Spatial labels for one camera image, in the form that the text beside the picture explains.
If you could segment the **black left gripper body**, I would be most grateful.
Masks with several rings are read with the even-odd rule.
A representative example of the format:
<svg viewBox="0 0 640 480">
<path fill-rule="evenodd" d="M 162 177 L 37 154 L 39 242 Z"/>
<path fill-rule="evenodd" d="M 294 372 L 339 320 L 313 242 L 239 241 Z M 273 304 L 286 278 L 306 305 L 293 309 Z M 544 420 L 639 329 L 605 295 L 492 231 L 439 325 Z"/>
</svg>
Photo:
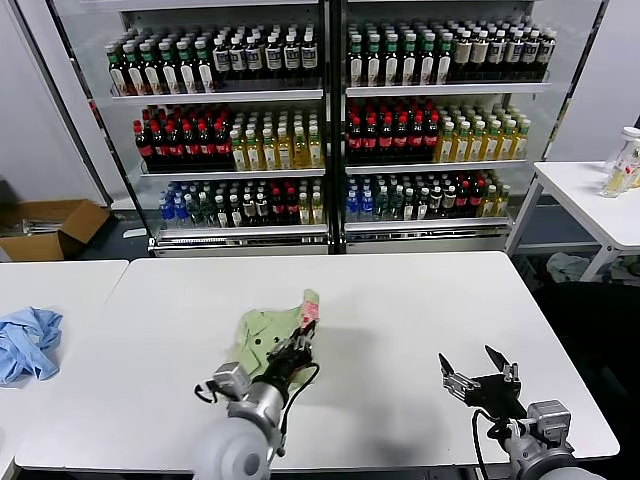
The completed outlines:
<svg viewBox="0 0 640 480">
<path fill-rule="evenodd" d="M 312 363 L 312 349 L 309 345 L 283 344 L 270 352 L 267 355 L 267 360 L 268 378 L 291 383 L 299 370 Z"/>
</svg>

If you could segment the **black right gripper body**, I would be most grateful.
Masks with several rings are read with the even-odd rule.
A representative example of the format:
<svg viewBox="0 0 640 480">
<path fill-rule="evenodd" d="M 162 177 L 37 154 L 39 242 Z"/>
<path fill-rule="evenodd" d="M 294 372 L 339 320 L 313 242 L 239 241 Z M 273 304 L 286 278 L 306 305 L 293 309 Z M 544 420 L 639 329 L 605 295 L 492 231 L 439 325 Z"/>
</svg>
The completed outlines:
<svg viewBox="0 0 640 480">
<path fill-rule="evenodd" d="M 467 405 L 484 409 L 492 418 L 524 418 L 519 401 L 521 382 L 506 381 L 502 374 L 472 378 L 478 384 L 467 391 Z"/>
</svg>

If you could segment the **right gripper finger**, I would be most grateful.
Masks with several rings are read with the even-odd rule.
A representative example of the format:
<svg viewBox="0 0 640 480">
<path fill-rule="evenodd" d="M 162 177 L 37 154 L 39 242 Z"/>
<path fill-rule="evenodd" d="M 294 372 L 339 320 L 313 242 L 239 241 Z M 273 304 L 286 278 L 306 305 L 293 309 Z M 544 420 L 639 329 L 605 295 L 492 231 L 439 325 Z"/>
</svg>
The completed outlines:
<svg viewBox="0 0 640 480">
<path fill-rule="evenodd" d="M 493 385 L 519 385 L 519 365 L 517 362 L 510 363 L 506 357 L 490 347 L 489 345 L 485 346 L 485 351 L 488 354 L 491 362 L 496 367 L 498 373 L 489 376 L 489 381 Z"/>
<path fill-rule="evenodd" d="M 478 389 L 478 383 L 456 372 L 442 354 L 438 354 L 443 378 L 443 387 L 456 398 L 465 398 L 468 393 Z"/>
</svg>

